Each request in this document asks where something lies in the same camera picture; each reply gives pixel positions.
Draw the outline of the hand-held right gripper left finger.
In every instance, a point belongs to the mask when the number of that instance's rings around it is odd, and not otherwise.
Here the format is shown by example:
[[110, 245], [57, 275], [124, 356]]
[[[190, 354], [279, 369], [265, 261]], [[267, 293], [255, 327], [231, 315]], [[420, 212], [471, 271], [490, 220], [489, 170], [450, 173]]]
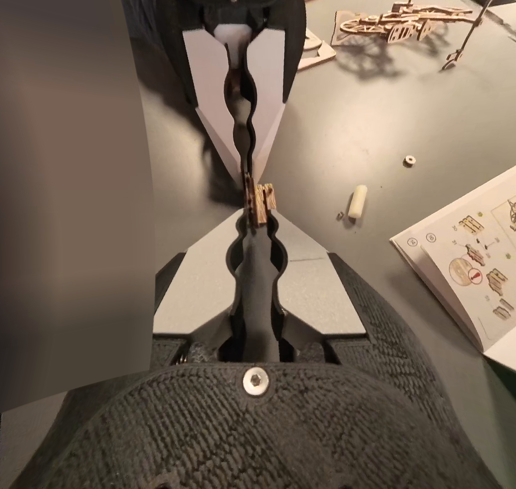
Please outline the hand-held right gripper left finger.
[[236, 270], [243, 260], [243, 209], [179, 255], [153, 320], [154, 335], [232, 335], [240, 302]]

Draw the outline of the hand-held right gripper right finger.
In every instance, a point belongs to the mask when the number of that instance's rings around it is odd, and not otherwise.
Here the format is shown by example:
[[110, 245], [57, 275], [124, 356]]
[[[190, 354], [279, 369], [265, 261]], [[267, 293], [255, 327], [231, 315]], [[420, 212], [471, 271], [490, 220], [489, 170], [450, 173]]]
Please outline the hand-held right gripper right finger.
[[273, 323], [280, 335], [365, 335], [366, 330], [325, 247], [280, 213], [268, 221]]

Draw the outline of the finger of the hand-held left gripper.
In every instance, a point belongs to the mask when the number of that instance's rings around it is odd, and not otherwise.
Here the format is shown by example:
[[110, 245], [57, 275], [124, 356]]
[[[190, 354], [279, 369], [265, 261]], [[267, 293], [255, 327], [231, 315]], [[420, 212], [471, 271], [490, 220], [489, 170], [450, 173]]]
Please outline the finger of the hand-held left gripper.
[[242, 158], [234, 143], [235, 121], [225, 98], [230, 64], [222, 43], [203, 28], [183, 32], [197, 99], [196, 112], [236, 184], [242, 184]]
[[265, 28], [246, 51], [246, 72], [251, 81], [252, 101], [247, 120], [250, 134], [248, 171], [259, 180], [285, 109], [283, 101], [285, 32]]

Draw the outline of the slatted wooden model panel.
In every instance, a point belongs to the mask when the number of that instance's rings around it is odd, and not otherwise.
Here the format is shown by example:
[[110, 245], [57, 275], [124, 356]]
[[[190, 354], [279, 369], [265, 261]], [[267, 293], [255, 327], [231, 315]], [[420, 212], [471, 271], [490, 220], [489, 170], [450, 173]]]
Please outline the slatted wooden model panel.
[[272, 210], [277, 208], [271, 183], [255, 184], [251, 191], [251, 219], [255, 228], [267, 224]]

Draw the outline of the small notched wooden model part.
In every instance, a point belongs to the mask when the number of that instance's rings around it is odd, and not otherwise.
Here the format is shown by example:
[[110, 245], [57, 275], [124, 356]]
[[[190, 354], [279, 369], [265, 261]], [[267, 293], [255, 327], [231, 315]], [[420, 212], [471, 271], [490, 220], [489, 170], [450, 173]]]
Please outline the small notched wooden model part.
[[244, 189], [244, 206], [248, 213], [248, 217], [253, 219], [255, 217], [255, 181], [249, 172], [244, 172], [243, 175], [243, 189]]

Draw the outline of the person's left forearm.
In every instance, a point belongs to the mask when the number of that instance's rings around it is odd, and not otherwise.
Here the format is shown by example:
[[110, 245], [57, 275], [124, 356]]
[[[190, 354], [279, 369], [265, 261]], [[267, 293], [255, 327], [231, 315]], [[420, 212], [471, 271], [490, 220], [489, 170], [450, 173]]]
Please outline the person's left forearm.
[[121, 0], [128, 35], [164, 51], [156, 25], [156, 0]]

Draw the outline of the assembled wooden model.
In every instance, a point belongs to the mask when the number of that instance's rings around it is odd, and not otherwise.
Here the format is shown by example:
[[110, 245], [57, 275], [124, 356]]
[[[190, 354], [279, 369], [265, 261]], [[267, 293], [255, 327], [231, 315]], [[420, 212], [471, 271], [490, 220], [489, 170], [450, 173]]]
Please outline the assembled wooden model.
[[331, 45], [341, 46], [351, 36], [376, 36], [388, 44], [406, 41], [413, 36], [422, 41], [440, 24], [474, 21], [471, 9], [416, 5], [412, 0], [396, 2], [390, 11], [380, 15], [339, 10], [335, 13]]

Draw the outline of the cream cylindrical wax stick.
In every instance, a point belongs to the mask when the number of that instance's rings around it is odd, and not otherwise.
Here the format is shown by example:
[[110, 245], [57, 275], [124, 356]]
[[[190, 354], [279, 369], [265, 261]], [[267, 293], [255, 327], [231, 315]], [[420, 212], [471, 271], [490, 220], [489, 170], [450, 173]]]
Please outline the cream cylindrical wax stick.
[[358, 220], [362, 217], [368, 188], [364, 184], [358, 185], [352, 195], [347, 216], [351, 220]]

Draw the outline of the white instruction booklet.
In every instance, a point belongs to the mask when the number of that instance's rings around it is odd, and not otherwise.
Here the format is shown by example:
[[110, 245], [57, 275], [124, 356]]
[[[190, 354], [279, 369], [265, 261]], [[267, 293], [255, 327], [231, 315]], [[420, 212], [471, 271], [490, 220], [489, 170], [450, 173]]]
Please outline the white instruction booklet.
[[515, 167], [390, 242], [484, 357], [515, 371]]

